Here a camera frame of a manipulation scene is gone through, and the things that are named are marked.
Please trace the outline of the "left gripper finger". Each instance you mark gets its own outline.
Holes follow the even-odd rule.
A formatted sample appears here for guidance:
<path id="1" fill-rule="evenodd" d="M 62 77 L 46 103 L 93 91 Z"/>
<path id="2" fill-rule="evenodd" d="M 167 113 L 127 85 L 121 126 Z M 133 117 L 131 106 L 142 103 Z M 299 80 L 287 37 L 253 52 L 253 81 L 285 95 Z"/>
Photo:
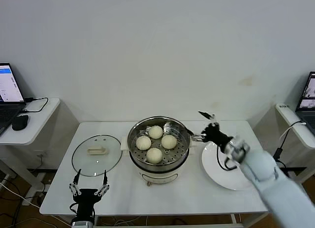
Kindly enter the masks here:
<path id="1" fill-rule="evenodd" d="M 69 189 L 73 196 L 81 195 L 80 189 L 78 187 L 80 174 L 81 174 L 81 169 L 79 169 L 77 174 L 74 176 L 72 183 L 69 184 Z"/>
<path id="2" fill-rule="evenodd" d="M 98 197 L 104 196 L 107 191 L 109 190 L 110 186 L 108 184 L 108 178 L 107 178 L 107 173 L 106 170 L 104 171 L 104 177 L 103 177 L 103 183 L 102 186 L 94 193 L 94 195 Z"/>

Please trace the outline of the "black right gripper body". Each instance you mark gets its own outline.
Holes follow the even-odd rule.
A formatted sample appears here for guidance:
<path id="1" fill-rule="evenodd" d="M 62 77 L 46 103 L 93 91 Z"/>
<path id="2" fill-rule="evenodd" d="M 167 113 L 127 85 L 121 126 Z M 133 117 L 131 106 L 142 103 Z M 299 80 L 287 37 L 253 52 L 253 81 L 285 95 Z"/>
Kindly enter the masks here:
<path id="1" fill-rule="evenodd" d="M 203 142 L 211 141 L 215 143 L 221 152 L 225 151 L 227 144 L 233 139 L 232 136 L 228 136 L 220 131 L 219 123 L 210 123 L 201 134 L 204 135 Z"/>

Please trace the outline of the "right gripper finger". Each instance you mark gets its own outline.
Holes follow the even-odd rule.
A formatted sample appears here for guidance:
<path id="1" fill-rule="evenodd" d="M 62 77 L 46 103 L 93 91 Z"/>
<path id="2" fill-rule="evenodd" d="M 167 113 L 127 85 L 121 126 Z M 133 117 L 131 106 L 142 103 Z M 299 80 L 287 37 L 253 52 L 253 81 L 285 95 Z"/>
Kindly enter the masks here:
<path id="1" fill-rule="evenodd" d="M 189 129 L 186 129 L 186 131 L 189 134 L 191 141 L 204 142 L 206 134 L 194 134 Z"/>
<path id="2" fill-rule="evenodd" d="M 201 114 L 206 119 L 208 119 L 212 126 L 218 126 L 219 125 L 219 123 L 216 120 L 215 114 L 209 114 L 207 112 L 202 112 L 202 111 L 198 111 L 198 113 Z"/>

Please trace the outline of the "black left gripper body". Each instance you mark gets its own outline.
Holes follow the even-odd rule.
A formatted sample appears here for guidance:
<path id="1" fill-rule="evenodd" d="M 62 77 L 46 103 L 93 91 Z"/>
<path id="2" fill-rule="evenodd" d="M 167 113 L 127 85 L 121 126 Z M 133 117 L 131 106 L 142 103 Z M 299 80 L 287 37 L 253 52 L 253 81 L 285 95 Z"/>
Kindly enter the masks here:
<path id="1" fill-rule="evenodd" d="M 101 200 L 101 197 L 95 195 L 97 189 L 80 189 L 81 194 L 73 196 L 77 203 L 77 213 L 73 220 L 95 220 L 94 205 Z"/>

